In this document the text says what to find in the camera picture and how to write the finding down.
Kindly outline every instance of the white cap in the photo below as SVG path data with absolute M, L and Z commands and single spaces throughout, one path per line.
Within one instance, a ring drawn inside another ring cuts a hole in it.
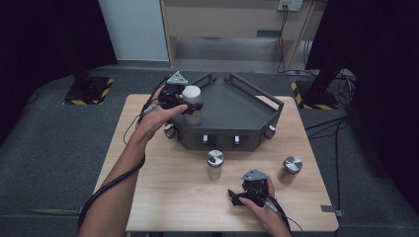
M 201 100 L 201 89 L 197 86 L 187 86 L 182 95 L 184 101 L 196 104 Z

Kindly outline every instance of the wall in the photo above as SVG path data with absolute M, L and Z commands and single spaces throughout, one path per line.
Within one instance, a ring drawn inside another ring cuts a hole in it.
M 118 60 L 168 61 L 160 1 L 99 0 Z

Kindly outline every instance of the yellow and black hazard tape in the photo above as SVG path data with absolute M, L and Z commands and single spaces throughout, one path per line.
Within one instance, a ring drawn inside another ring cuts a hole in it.
M 108 84 L 104 88 L 104 91 L 102 92 L 101 98 L 97 100 L 64 100 L 65 105 L 76 105 L 76 106 L 84 106 L 84 105 L 100 105 L 105 101 L 106 96 L 109 94 L 109 90 L 111 90 L 111 86 L 114 83 L 114 79 L 109 79 Z
M 308 110 L 339 110 L 338 106 L 335 105 L 306 105 L 302 100 L 301 94 L 299 93 L 298 87 L 296 83 L 291 83 L 291 87 L 293 88 L 293 95 L 295 96 L 296 104 L 300 109 L 308 109 Z

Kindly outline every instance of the wooden table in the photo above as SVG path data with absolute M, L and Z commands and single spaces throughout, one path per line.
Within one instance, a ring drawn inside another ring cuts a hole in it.
M 123 136 L 148 95 L 130 95 L 122 111 L 108 155 L 96 185 L 101 186 L 125 147 Z M 240 177 L 252 168 L 270 174 L 276 198 L 288 217 L 304 231 L 334 231 L 338 222 L 293 98 L 285 103 L 277 133 L 253 152 L 225 151 L 221 178 L 207 175 L 208 151 L 186 150 L 177 140 L 156 132 L 146 148 L 145 165 L 139 171 L 127 231 L 264 231 L 244 206 L 233 206 L 227 190 L 242 193 Z M 301 157 L 303 166 L 286 186 L 278 173 L 287 156 Z M 293 231 L 298 227 L 290 222 Z

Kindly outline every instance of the cylindrical object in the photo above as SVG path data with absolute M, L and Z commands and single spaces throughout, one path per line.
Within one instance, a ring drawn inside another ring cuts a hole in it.
M 219 150 L 210 151 L 207 163 L 209 178 L 212 180 L 219 179 L 221 177 L 222 164 L 224 163 L 224 155 L 222 152 Z
M 283 167 L 281 168 L 279 179 L 280 182 L 289 185 L 295 176 L 302 168 L 301 158 L 298 156 L 289 156 L 284 160 Z
M 201 89 L 197 86 L 186 86 L 182 92 L 184 101 L 196 104 L 201 101 Z
M 197 86 L 187 86 L 182 92 L 183 100 L 191 104 L 196 104 L 201 101 L 201 89 Z M 185 124 L 199 125 L 203 122 L 203 113 L 201 111 L 194 111 L 193 114 L 184 114 Z

